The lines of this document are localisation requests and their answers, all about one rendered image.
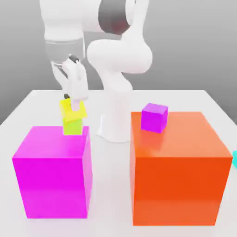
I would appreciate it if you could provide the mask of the small lime green cube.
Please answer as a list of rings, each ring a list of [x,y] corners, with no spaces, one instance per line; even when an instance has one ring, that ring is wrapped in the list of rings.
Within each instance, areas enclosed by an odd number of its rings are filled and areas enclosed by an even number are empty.
[[[82,134],[82,119],[67,122],[66,119],[62,120],[63,134],[67,135],[81,135]]]

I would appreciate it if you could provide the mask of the large orange box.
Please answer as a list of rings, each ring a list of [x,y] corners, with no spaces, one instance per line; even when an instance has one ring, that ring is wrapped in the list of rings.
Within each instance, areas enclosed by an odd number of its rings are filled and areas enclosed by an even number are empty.
[[[131,114],[134,225],[215,225],[232,155],[200,112],[170,112],[161,134]]]

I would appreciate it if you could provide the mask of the small yellow cube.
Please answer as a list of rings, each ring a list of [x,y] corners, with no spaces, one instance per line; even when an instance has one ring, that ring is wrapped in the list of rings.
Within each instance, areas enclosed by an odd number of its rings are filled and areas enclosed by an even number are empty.
[[[86,108],[84,102],[81,100],[79,102],[79,110],[73,111],[71,108],[71,100],[70,98],[63,99],[60,101],[60,109],[62,113],[62,118],[66,122],[72,122],[78,119],[83,119],[87,117]]]

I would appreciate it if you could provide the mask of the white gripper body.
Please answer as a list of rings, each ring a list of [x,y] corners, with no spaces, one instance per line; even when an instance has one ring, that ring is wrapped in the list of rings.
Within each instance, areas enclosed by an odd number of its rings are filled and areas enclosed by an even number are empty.
[[[68,95],[72,100],[80,101],[88,98],[88,82],[85,67],[80,61],[67,59],[62,68],[68,76]]]

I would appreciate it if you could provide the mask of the large magenta box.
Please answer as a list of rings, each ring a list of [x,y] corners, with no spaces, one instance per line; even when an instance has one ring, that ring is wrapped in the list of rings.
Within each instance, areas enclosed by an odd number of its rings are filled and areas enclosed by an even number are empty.
[[[92,190],[90,131],[34,126],[12,158],[27,218],[87,218]]]

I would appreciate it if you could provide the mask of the small purple cube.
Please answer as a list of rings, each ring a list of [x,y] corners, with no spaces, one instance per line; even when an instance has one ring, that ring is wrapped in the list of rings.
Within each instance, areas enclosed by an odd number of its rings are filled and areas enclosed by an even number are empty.
[[[155,133],[162,133],[167,125],[168,107],[148,103],[141,112],[141,129]]]

